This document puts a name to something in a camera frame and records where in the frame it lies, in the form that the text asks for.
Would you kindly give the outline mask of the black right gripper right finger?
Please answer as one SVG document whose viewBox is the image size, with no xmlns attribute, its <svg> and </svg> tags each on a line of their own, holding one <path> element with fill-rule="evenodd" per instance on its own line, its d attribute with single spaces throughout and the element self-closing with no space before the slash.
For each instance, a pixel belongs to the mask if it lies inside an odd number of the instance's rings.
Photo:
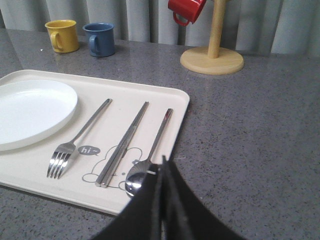
<svg viewBox="0 0 320 240">
<path fill-rule="evenodd" d="M 162 200 L 167 240 L 242 240 L 195 196 L 172 160 L 162 156 Z"/>
</svg>

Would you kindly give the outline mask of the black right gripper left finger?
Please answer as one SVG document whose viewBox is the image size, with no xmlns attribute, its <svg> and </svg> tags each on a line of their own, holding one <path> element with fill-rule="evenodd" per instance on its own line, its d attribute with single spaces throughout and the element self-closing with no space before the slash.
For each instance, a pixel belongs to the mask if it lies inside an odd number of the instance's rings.
<svg viewBox="0 0 320 240">
<path fill-rule="evenodd" d="M 142 187 L 122 212 L 93 240 L 160 240 L 162 166 L 151 164 Z"/>
</svg>

